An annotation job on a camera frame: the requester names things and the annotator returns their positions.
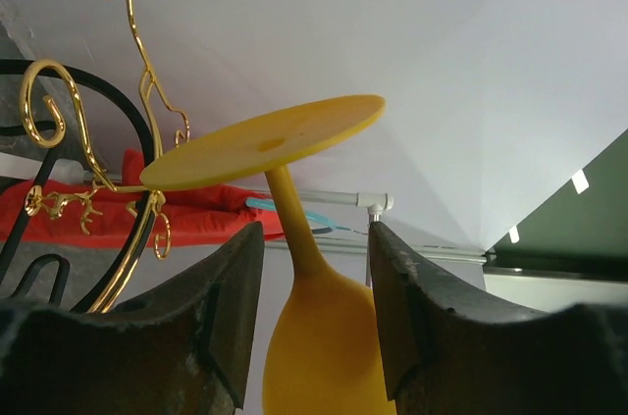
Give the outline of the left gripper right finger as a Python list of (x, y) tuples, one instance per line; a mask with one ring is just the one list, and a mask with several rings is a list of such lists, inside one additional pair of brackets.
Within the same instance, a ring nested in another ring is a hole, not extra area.
[(627, 311), (546, 313), (496, 297), (369, 230), (388, 398), (401, 414), (623, 414)]

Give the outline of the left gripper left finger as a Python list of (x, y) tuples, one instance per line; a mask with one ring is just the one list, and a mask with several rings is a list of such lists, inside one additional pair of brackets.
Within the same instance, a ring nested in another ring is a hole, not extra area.
[(5, 414), (232, 414), (243, 406), (264, 257), (251, 223), (107, 313), (1, 304)]

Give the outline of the orange wine glass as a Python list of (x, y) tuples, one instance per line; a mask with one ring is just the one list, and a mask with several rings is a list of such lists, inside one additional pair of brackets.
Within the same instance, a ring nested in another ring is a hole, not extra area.
[(285, 108), (196, 138), (153, 161), (142, 185), (196, 189), (263, 174), (293, 266), (288, 300), (265, 359), (266, 414), (394, 414), (387, 397), (373, 291), (324, 258), (288, 164), (375, 123), (379, 95), (340, 96)]

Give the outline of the red cloth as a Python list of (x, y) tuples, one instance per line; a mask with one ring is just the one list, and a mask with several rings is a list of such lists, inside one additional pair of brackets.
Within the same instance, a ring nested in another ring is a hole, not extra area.
[[(282, 238), (284, 232), (277, 213), (246, 205), (247, 198), (257, 196), (252, 191), (226, 184), (167, 192), (162, 212), (172, 228), (171, 244), (222, 244), (252, 222), (262, 223), (267, 240)], [(101, 189), (92, 200), (98, 213), (89, 216), (90, 222), (85, 230), (80, 226), (84, 207), (73, 201), (63, 210), (59, 219), (51, 219), (45, 211), (30, 218), (22, 240), (120, 249), (134, 223), (131, 204), (140, 198), (140, 193), (116, 193), (107, 188)]]

